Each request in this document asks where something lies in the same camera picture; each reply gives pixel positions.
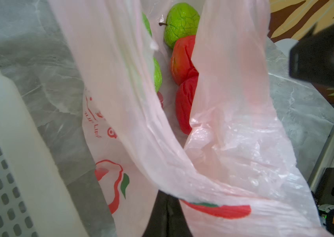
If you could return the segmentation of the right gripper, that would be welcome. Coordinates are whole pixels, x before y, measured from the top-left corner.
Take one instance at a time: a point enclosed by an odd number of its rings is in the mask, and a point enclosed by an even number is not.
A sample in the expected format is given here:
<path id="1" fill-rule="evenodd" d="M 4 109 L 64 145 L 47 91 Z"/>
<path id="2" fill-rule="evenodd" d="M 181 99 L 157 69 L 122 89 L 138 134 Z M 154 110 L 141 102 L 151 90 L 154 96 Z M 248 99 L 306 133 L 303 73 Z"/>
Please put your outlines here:
<path id="1" fill-rule="evenodd" d="M 316 26 L 290 50 L 289 76 L 334 87 L 334 24 L 315 33 Z"/>

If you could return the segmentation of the red apple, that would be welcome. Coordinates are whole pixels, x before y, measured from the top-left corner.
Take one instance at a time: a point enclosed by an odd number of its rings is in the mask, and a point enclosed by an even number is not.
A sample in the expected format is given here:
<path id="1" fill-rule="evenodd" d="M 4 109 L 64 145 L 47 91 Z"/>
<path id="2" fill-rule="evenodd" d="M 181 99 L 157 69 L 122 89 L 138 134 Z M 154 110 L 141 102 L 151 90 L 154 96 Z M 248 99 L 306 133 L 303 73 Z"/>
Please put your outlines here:
<path id="1" fill-rule="evenodd" d="M 192 109 L 193 99 L 196 92 L 198 76 L 191 77 L 184 81 L 176 93 L 176 117 L 180 125 L 180 129 L 186 135 L 192 131 L 190 126 L 190 113 Z"/>
<path id="2" fill-rule="evenodd" d="M 170 60 L 170 72 L 177 85 L 199 75 L 192 63 L 196 36 L 187 36 L 176 41 Z"/>

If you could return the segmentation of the white perforated plastic basket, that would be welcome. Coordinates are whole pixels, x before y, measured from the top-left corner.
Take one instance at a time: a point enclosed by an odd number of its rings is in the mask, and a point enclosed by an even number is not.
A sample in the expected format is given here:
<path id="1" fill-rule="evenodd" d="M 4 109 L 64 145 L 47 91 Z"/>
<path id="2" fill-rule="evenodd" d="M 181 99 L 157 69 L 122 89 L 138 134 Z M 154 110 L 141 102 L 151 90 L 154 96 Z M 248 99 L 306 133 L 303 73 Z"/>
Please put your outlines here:
<path id="1" fill-rule="evenodd" d="M 0 72 L 0 237 L 85 236 L 16 85 Z"/>

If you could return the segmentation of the pink apple-print plastic bag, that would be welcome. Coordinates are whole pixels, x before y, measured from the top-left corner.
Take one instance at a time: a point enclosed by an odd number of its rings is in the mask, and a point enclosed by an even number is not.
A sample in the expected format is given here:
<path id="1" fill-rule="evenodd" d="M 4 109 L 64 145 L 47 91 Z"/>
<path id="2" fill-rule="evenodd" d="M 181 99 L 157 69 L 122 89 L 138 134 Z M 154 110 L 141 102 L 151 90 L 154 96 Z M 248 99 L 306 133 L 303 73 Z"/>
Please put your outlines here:
<path id="1" fill-rule="evenodd" d="M 327 237 L 270 97 L 268 1 L 198 1 L 192 131 L 155 92 L 163 48 L 141 1 L 50 1 L 85 84 L 83 129 L 119 237 L 141 237 L 158 191 L 194 237 Z"/>

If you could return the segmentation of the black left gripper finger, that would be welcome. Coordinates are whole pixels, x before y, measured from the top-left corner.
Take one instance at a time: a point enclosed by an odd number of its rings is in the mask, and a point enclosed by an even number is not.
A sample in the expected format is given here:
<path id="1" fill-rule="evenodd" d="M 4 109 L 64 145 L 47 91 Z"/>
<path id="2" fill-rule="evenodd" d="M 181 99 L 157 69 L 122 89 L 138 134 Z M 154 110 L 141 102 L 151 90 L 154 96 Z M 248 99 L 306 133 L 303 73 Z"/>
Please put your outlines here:
<path id="1" fill-rule="evenodd" d="M 144 237 L 192 237 L 179 199 L 158 191 Z"/>

